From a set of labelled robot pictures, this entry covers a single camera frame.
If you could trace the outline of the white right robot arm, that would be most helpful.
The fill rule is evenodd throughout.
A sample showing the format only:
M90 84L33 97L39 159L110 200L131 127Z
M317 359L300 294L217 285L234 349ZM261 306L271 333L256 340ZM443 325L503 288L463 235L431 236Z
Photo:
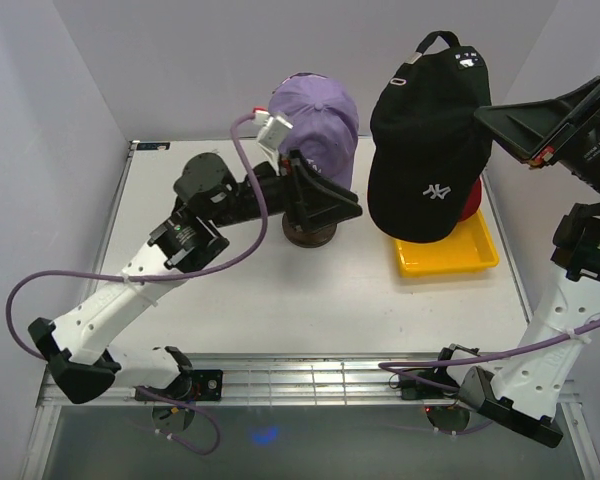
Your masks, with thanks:
M482 107L476 120L532 168L556 163L600 194L600 77L550 100ZM550 277L517 348L481 355L452 345L431 375L434 390L483 417L554 448L567 376L600 327L600 202L576 203L553 235Z

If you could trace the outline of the beige mannequin head stand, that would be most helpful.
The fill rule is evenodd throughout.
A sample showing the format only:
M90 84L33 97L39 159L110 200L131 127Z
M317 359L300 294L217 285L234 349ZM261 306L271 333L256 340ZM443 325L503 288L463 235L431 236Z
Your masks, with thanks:
M301 248L319 248L329 243L337 231L337 225L329 225L315 232L303 232L293 228L286 216L282 217L282 231L292 244Z

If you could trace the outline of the yellow plastic tray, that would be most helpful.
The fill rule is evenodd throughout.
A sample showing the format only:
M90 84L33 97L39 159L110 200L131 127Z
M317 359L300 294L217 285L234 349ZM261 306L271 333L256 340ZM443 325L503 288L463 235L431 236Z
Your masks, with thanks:
M496 267L499 254L478 209L444 239L432 243L392 240L402 277L478 273Z

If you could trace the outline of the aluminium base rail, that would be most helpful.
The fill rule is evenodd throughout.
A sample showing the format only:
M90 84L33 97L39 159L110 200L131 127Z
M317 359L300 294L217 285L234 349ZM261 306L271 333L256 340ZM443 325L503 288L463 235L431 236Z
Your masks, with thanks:
M202 379L193 384L199 405L328 406L393 405L401 394L398 379L378 367L381 358L269 358L223 356L191 359L193 369L207 377L219 370L215 387ZM152 360L127 361L111 386L91 397L87 406L120 406L147 402L138 385L164 389L180 373L167 354Z

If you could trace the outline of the black NY baseball cap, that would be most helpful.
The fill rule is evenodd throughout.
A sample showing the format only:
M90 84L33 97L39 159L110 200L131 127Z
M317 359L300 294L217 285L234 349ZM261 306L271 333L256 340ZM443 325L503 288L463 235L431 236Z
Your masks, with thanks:
M482 55L447 30L429 33L387 82L372 111L368 211L385 234L446 238L491 155L474 114L492 103Z

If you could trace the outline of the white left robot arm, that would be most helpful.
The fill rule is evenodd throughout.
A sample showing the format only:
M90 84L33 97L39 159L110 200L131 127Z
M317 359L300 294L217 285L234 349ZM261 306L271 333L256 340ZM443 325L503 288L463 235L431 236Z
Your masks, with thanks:
M283 213L293 229L313 234L362 214L356 194L318 174L298 151L276 166L257 165L243 181L218 154L201 153L185 164L173 189L170 216L115 279L66 314L28 327L55 384L74 404L111 387L193 398L194 370L179 349L128 350L113 341L171 290L207 271L229 245L220 228Z

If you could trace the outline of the red baseball cap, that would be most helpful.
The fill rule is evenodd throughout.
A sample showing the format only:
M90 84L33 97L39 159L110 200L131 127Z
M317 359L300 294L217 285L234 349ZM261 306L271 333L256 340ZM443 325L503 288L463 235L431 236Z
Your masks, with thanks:
M461 188L457 194L455 194L455 200L460 202L464 201L463 207L458 214L456 220L457 223L463 222L473 216L479 209L482 202L482 180L480 177L476 179L470 190Z

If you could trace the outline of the lavender baseball cap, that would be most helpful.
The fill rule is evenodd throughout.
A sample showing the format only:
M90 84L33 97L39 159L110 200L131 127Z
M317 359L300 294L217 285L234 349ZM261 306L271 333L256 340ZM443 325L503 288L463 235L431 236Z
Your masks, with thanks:
M316 73L297 73L273 91L268 107L293 125L280 153L298 150L317 173L343 188L351 187L359 117L341 82Z

